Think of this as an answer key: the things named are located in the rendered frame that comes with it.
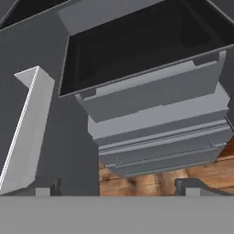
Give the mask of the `dark grey fridge with black interior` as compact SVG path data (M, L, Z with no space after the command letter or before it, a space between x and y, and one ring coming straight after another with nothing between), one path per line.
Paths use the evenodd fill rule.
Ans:
M40 66L61 97L234 47L212 0L14 0L0 17L0 80Z

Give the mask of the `dark grey fridge door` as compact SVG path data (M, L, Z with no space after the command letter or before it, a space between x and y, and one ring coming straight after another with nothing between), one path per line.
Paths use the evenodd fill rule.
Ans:
M59 178L63 196L96 196L99 162L87 131L88 116L75 97L59 93L68 42L54 12L0 31L0 174L28 93L15 74L39 66L55 85L36 179Z

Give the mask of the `grey fridge shelf bin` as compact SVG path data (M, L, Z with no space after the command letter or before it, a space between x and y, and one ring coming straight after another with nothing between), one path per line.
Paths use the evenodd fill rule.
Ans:
M77 101L95 122L103 122L160 105L186 101L215 91L226 59L189 60L78 94Z

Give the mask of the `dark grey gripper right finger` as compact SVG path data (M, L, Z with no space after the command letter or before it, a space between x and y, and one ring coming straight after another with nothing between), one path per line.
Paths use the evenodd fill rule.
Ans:
M177 178L175 194L184 197L230 196L230 193L211 188L197 178Z

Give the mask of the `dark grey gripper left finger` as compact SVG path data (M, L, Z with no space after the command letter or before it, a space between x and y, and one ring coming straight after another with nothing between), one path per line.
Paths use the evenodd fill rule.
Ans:
M4 193L5 197L53 197L60 196L61 181L59 178L37 178L33 183L24 188Z

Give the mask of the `grey ribbed fridge drawer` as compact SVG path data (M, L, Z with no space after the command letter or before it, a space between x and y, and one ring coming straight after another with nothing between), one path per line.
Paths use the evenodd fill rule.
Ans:
M161 173L214 162L233 136L230 97L212 94L104 122L88 119L99 161L117 176Z

